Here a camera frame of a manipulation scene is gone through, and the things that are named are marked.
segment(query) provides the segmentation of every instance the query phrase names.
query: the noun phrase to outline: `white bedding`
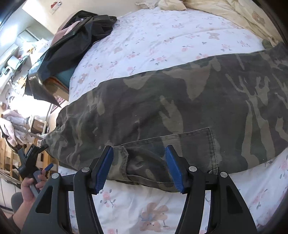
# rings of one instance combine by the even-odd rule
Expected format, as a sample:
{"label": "white bedding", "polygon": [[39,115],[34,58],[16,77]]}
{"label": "white bedding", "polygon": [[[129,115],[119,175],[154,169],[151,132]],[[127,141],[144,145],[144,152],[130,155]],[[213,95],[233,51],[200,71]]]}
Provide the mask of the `white bedding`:
{"label": "white bedding", "polygon": [[262,39],[219,16],[141,9],[119,18],[112,33],[89,49],[70,80],[69,102],[105,80],[263,49]]}
{"label": "white bedding", "polygon": [[[95,43],[78,65],[70,81],[69,102],[97,87],[102,81],[185,64],[208,56],[251,53],[263,50],[262,40],[230,21],[188,9],[160,11],[142,9],[118,19],[111,35]],[[230,175],[248,205],[255,224],[265,225],[288,186],[288,149],[274,162]],[[62,175],[72,173],[63,168]],[[145,186],[106,181],[94,203],[104,233],[174,233],[185,195]],[[72,193],[70,217],[77,230]],[[206,233],[209,192],[200,233]],[[160,220],[142,214],[154,209]]]}

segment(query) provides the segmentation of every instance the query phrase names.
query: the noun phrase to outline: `stitching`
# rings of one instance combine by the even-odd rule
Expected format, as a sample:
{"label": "stitching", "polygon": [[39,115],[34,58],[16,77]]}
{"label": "stitching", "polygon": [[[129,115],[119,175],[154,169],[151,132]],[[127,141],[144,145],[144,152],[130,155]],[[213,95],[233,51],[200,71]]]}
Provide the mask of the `stitching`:
{"label": "stitching", "polygon": [[151,180],[151,179],[147,179],[145,177],[139,176],[139,175],[128,175],[127,174],[127,176],[138,177],[138,178],[141,178],[141,179],[144,179],[146,181],[153,182],[153,183],[156,183],[156,184],[171,185],[171,187],[174,187],[174,183],[173,182],[161,182],[161,181],[157,181],[157,180]]}
{"label": "stitching", "polygon": [[212,134],[212,131],[211,131],[210,128],[209,128],[209,133],[210,133],[210,138],[211,138],[211,143],[212,143],[212,152],[211,152],[212,170],[216,170],[216,172],[218,173],[218,162],[217,162],[217,158],[216,158],[216,155],[215,155],[214,137],[213,137],[213,134]]}
{"label": "stitching", "polygon": [[121,147],[120,149],[119,149],[119,151],[120,151],[120,155],[125,155],[125,160],[124,160],[124,163],[123,163],[123,165],[122,165],[122,167],[121,167],[121,170],[120,170],[120,172],[121,172],[121,174],[122,174],[122,176],[124,177],[124,178],[126,178],[126,179],[128,179],[128,180],[130,180],[128,177],[127,177],[127,164],[128,164],[128,152],[127,152],[127,150],[124,148],[124,147]]}
{"label": "stitching", "polygon": [[162,141],[162,137],[171,137],[170,139],[176,139],[176,137],[181,136],[182,138],[188,137],[188,136],[195,136],[195,135],[199,135],[202,133],[207,133],[209,132],[209,128],[203,128],[203,129],[199,129],[199,130],[195,130],[195,131],[191,131],[191,132],[185,132],[185,133],[177,133],[177,134],[172,134],[172,135],[166,135],[166,136],[160,136],[160,137],[152,137],[152,138],[148,138],[148,139],[143,139],[143,140],[138,140],[138,141],[132,141],[132,142],[128,142],[128,143],[124,143],[120,146],[124,146],[124,147],[129,147],[129,146],[138,146],[138,145],[147,145],[153,142],[159,142]]}

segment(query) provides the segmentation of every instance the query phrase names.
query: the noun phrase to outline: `camouflage jacket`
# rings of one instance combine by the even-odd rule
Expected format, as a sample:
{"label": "camouflage jacket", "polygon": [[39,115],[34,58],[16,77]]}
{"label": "camouflage jacket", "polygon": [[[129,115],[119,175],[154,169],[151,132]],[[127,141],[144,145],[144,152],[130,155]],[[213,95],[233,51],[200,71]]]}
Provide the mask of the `camouflage jacket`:
{"label": "camouflage jacket", "polygon": [[176,192],[164,148],[209,173],[243,171],[288,142],[284,44],[102,82],[61,110],[43,143],[80,169],[114,146],[108,179]]}

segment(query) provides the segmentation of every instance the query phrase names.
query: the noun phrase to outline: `sticker on wall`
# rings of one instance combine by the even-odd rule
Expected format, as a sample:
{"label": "sticker on wall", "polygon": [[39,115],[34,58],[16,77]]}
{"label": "sticker on wall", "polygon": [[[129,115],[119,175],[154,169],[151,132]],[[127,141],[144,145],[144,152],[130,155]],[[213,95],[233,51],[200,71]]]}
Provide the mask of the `sticker on wall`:
{"label": "sticker on wall", "polygon": [[56,1],[50,6],[50,13],[53,15],[54,12],[62,5],[62,2]]}

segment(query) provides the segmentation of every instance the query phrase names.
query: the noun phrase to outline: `black garment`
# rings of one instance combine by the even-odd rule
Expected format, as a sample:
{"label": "black garment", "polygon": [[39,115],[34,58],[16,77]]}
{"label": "black garment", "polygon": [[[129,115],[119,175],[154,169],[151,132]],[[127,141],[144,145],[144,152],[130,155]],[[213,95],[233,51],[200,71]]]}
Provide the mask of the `black garment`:
{"label": "black garment", "polygon": [[114,16],[97,15],[80,11],[75,14],[64,28],[82,19],[71,32],[52,45],[32,66],[26,81],[25,94],[35,99],[59,105],[55,98],[43,86],[43,81],[69,69],[75,69],[82,57],[98,40],[108,36],[117,21]]}
{"label": "black garment", "polygon": [[10,223],[10,227],[13,229],[13,231],[15,232],[15,234],[20,234],[21,230],[19,227],[17,227],[17,225],[15,224],[14,220],[13,220],[13,216],[11,216],[8,219],[9,223]]}

